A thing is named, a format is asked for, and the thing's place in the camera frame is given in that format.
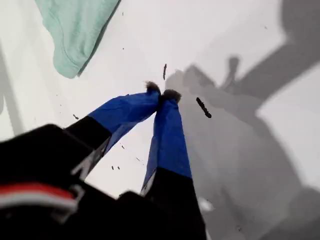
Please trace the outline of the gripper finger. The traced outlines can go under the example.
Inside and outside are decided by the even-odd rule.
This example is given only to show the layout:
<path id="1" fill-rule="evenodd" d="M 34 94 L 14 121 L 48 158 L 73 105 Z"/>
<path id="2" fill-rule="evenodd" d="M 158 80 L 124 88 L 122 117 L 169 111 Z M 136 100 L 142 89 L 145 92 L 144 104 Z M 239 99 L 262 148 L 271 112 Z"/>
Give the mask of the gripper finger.
<path id="1" fill-rule="evenodd" d="M 160 96 L 141 193 L 155 208 L 155 235 L 161 240 L 205 240 L 206 226 L 192 179 L 182 118 L 181 94 Z"/>
<path id="2" fill-rule="evenodd" d="M 64 129 L 66 147 L 85 153 L 101 150 L 104 156 L 133 127 L 157 110 L 161 90 L 152 81 L 146 91 L 114 97 Z"/>

